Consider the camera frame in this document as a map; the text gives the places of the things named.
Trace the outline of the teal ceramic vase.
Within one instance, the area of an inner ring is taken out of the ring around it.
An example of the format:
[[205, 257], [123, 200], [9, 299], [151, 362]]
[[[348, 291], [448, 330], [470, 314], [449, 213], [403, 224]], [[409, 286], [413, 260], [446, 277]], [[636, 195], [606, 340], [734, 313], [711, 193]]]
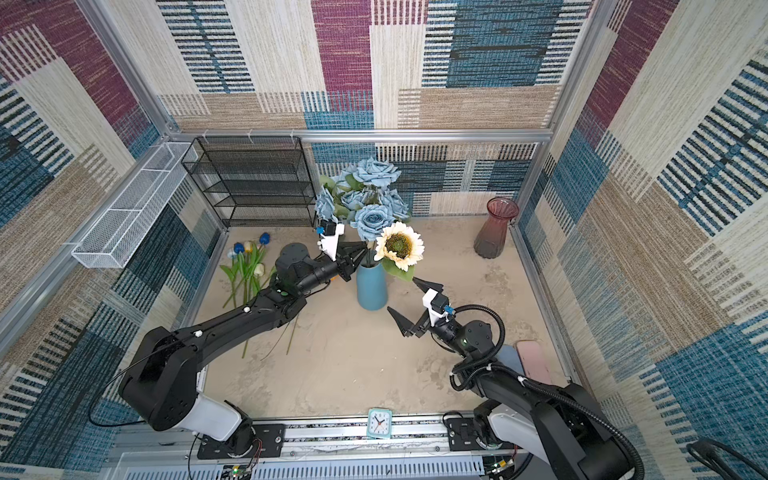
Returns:
[[388, 302], [387, 274], [383, 266], [360, 266], [356, 272], [357, 300], [368, 311], [384, 308]]

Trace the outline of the cream sunflower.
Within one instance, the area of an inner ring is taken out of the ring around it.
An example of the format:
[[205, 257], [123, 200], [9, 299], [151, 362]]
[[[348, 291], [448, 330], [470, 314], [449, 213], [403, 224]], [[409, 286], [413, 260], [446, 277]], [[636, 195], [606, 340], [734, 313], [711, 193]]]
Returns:
[[424, 252], [421, 235], [411, 226], [395, 222], [376, 238], [374, 261], [381, 264], [387, 274], [410, 282]]

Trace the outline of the pale blue rose bouquet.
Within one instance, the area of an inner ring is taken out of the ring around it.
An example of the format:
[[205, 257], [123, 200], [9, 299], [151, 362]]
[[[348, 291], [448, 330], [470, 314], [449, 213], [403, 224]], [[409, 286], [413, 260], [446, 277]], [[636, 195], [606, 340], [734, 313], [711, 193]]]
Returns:
[[376, 239], [384, 228], [410, 219], [405, 200], [393, 186], [400, 176], [394, 164], [373, 157], [347, 166], [336, 176], [320, 176], [316, 215], [321, 222], [345, 224], [357, 231], [368, 244], [362, 261], [365, 267], [377, 264]]

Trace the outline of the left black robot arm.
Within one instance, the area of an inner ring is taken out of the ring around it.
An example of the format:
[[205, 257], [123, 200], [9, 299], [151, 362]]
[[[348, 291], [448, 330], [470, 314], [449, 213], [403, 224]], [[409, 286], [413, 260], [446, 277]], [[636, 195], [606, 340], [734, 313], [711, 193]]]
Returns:
[[245, 305], [192, 327], [147, 333], [119, 385], [119, 395], [155, 431], [183, 428], [242, 451], [254, 441], [251, 419], [197, 388], [197, 375], [246, 340], [298, 316], [313, 290], [339, 276], [348, 281], [367, 245], [342, 242], [334, 256], [313, 258], [302, 243], [285, 246], [267, 287]]

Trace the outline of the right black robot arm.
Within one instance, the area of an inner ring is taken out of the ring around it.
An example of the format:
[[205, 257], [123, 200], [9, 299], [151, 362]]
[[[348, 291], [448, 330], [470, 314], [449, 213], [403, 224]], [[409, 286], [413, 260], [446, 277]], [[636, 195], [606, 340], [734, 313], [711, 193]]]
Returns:
[[479, 444], [511, 443], [548, 463], [559, 479], [634, 479], [645, 476], [642, 457], [605, 417], [581, 386], [545, 384], [501, 362], [506, 326], [494, 310], [479, 304], [451, 305], [443, 285], [418, 277], [425, 309], [411, 322], [389, 311], [401, 334], [430, 333], [460, 356], [449, 373], [451, 387], [483, 398], [474, 414]]

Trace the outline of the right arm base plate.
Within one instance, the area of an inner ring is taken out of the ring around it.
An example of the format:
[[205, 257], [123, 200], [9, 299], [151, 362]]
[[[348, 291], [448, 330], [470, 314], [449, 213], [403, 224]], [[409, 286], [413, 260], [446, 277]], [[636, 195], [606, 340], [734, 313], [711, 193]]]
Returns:
[[447, 430], [450, 451], [463, 452], [481, 449], [477, 443], [478, 435], [471, 418], [465, 418], [456, 412], [449, 412], [443, 416], [442, 423]]

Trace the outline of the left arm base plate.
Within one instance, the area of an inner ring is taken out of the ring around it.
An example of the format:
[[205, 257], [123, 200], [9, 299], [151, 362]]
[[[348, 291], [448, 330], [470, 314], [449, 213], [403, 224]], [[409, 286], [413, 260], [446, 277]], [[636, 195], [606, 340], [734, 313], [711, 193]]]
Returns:
[[225, 441], [204, 435], [195, 454], [197, 460], [229, 460], [241, 458], [277, 458], [281, 455], [285, 424], [251, 424], [241, 426]]

